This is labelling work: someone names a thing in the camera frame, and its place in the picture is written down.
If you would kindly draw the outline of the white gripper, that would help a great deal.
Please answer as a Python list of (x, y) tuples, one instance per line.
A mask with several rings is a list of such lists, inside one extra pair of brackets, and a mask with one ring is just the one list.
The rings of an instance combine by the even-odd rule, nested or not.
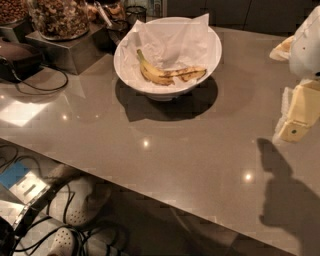
[(293, 36), (269, 54), (277, 61), (289, 59), (290, 71), (303, 80), (282, 95), (281, 118), (274, 141), (299, 142), (320, 118), (320, 6), (313, 9)]

